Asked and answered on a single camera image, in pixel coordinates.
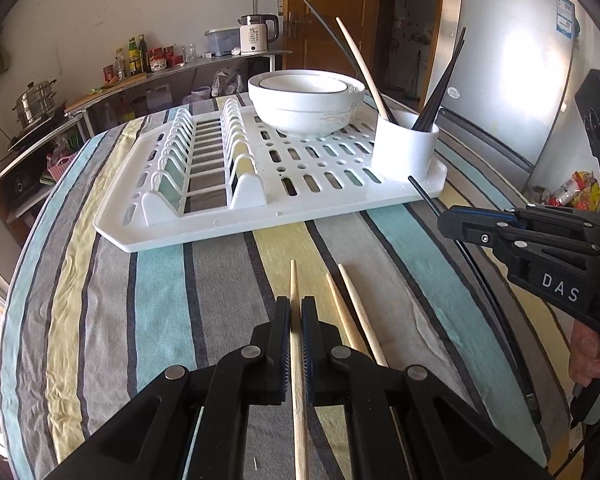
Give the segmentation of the person right hand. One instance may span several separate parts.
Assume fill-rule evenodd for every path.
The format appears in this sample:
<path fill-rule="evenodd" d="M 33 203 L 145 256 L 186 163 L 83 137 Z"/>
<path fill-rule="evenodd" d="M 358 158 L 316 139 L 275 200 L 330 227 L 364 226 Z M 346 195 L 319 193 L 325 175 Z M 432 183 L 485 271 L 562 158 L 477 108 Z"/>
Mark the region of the person right hand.
<path fill-rule="evenodd" d="M 582 387 L 600 378 L 600 335 L 579 321 L 570 337 L 569 376 Z"/>

